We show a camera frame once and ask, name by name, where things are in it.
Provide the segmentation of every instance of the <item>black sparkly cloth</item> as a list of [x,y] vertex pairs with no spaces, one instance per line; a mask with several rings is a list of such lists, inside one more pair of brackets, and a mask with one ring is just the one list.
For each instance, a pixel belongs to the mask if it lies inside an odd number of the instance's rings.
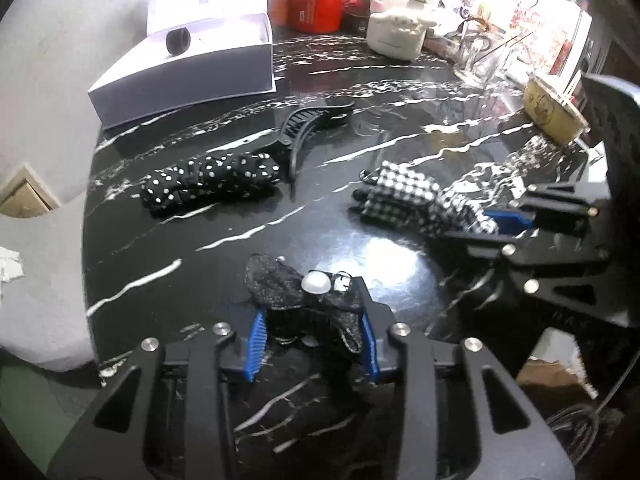
[[350,357],[362,351],[358,312],[360,302],[353,287],[313,296],[302,290],[303,275],[276,258],[254,254],[244,281],[256,305],[267,311],[267,330],[281,343],[305,335]]

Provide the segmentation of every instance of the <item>polka dot cloth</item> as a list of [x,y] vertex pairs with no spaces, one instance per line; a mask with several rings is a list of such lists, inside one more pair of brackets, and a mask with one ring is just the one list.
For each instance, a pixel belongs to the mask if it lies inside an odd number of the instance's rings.
[[392,162],[382,163],[380,175],[356,190],[362,215],[394,227],[408,227],[434,237],[451,230],[496,234],[498,226],[482,208],[451,190],[443,191],[432,178]]
[[267,153],[227,153],[190,158],[147,175],[140,198],[151,211],[187,205],[203,196],[248,198],[280,181],[281,170]]

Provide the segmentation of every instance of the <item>black polka dot fabric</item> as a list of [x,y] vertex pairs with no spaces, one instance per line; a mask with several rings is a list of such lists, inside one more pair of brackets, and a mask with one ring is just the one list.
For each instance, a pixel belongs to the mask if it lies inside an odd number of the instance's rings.
[[280,181],[280,165],[267,153],[190,158],[147,175],[140,190],[151,211],[187,205],[203,196],[251,197]]

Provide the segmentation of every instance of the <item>white paper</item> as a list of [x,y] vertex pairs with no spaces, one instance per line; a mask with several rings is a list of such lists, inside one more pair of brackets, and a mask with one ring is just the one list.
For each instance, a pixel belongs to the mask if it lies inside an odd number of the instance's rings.
[[0,282],[9,283],[23,276],[20,253],[0,247]]

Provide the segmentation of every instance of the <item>gray chair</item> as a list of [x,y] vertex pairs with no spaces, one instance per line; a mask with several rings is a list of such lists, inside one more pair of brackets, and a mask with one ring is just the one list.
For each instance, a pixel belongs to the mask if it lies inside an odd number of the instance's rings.
[[25,277],[2,287],[0,347],[67,370],[92,359],[84,316],[84,190],[100,121],[87,89],[146,37],[148,0],[13,0],[0,22],[0,182],[28,162],[63,202],[0,215],[0,246]]
[[24,277],[2,284],[0,347],[49,370],[94,357],[82,283],[82,194],[46,215],[0,215],[0,246],[22,255]]

